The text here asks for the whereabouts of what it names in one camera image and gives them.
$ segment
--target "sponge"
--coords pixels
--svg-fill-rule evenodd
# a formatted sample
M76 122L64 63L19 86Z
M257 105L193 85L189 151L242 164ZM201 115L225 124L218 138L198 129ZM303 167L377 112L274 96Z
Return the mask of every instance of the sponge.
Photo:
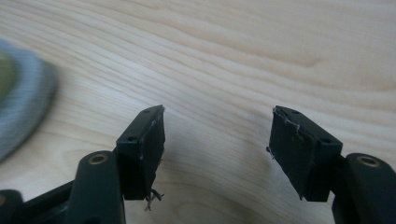
M18 148L50 105L58 79L27 49L0 39L0 161Z

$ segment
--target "black plastic part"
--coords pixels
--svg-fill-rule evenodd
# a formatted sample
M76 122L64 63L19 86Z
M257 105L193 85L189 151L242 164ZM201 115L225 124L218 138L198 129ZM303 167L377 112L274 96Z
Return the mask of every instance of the black plastic part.
M282 167L300 198L326 202L343 144L302 113L274 108L267 148Z
M361 223L396 223L396 174L386 162L353 153L343 173Z
M64 223L125 223L114 153L94 152L79 162Z
M165 142L163 111L162 105L143 110L117 140L114 151L125 200L150 197Z
M332 214L336 224L361 223L355 203L350 196L350 189L347 187L347 182L344 176L344 166L346 159L341 157L332 177L332 192L335 194L332 203Z
M73 181L50 190L25 203L30 224L55 224L64 221Z
M0 190L0 223L19 224L25 221L23 199L13 189Z

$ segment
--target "wood grain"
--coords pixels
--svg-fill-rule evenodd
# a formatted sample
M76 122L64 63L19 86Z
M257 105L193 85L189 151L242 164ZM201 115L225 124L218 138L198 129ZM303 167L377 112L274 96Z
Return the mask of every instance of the wood grain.
M151 212L128 223L333 223L300 201L265 152L272 107L305 113L396 168L393 1L2 1L0 37L57 67L37 131L0 164L25 200L111 150L137 113L162 104L167 141Z

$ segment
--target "wooden table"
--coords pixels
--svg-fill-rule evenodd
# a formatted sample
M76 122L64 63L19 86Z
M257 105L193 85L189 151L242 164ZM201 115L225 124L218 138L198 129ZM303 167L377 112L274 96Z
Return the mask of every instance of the wooden table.
M137 113L164 105L154 202L128 223L333 223L300 201L265 151L272 107L305 113L396 168L396 5L391 1L2 1L0 36L57 67L35 133L0 164L25 200L112 150Z

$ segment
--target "gray cloth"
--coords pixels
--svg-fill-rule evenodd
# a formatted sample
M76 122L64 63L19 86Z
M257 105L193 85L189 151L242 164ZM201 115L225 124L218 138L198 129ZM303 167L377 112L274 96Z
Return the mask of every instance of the gray cloth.
M15 150L46 113L58 79L36 54L17 49L0 39L18 69L13 89L0 104L0 161Z

